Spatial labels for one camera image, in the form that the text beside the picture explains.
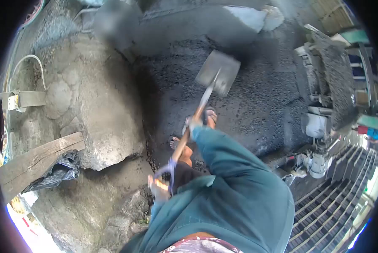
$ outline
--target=shovel blade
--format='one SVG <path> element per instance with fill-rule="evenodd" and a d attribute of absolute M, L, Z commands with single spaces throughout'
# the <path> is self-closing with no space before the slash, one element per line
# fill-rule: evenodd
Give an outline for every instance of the shovel blade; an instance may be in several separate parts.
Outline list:
<path fill-rule="evenodd" d="M 227 96 L 241 63 L 225 53 L 213 50 L 196 76 L 196 81 L 208 87 L 215 81 L 214 91 Z"/>

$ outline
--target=wooden shovel handle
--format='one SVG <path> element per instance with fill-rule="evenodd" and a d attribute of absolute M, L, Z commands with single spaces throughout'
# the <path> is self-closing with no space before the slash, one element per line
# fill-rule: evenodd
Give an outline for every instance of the wooden shovel handle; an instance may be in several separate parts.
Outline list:
<path fill-rule="evenodd" d="M 199 105 L 199 107 L 196 109 L 195 114 L 193 114 L 193 117 L 192 117 L 193 120 L 199 120 L 200 119 L 200 115 L 203 112 L 204 106 L 205 106 L 205 104 Z M 181 155 L 183 153 L 183 149 L 185 148 L 185 146 L 186 146 L 186 144 L 189 140 L 189 136 L 190 136 L 190 130 L 189 130 L 189 126 L 188 126 L 186 128 L 185 133 L 183 134 L 181 140 L 179 141 L 178 146 L 176 147 L 174 153 L 172 154 L 172 157 L 171 157 L 172 160 L 177 162 L 178 159 L 181 157 Z"/>

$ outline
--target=sandal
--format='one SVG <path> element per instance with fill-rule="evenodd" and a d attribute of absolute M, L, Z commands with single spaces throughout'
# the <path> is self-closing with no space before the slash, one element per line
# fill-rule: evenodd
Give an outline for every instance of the sandal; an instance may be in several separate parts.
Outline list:
<path fill-rule="evenodd" d="M 202 114 L 203 125 L 207 125 L 207 118 L 208 118 L 208 116 L 210 116 L 210 115 L 207 114 L 208 110 L 212 110 L 216 114 L 216 118 L 214 118 L 214 117 L 211 117 L 211 118 L 214 121 L 214 123 L 217 125 L 217 112 L 216 112 L 216 109 L 214 109 L 211 106 L 209 106 L 209 107 L 207 107 L 206 109 L 203 110 L 203 114 Z"/>
<path fill-rule="evenodd" d="M 177 148 L 179 144 L 179 138 L 176 136 L 176 135 L 171 135 L 169 138 L 168 138 L 168 145 L 173 149 L 175 150 Z"/>

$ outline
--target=hand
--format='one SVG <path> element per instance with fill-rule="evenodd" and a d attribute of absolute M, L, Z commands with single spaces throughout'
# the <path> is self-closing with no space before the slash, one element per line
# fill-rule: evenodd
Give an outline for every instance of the hand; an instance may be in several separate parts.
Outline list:
<path fill-rule="evenodd" d="M 168 186 L 160 180 L 154 179 L 151 175 L 148 175 L 148 187 L 150 187 L 151 193 L 155 196 L 156 201 L 166 202 L 169 199 Z"/>
<path fill-rule="evenodd" d="M 185 133 L 186 128 L 189 126 L 190 135 L 192 136 L 193 129 L 197 126 L 203 126 L 203 122 L 200 119 L 193 119 L 192 117 L 186 118 L 186 123 L 183 126 L 182 135 Z"/>

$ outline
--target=black shorts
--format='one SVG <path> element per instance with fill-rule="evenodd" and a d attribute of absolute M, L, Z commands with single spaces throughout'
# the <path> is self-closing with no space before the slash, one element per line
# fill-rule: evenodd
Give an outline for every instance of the black shorts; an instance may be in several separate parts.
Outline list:
<path fill-rule="evenodd" d="M 203 172 L 193 169 L 187 163 L 178 161 L 174 173 L 174 185 L 172 186 L 173 194 L 176 194 L 180 186 L 186 185 L 193 179 L 203 175 L 205 175 Z"/>

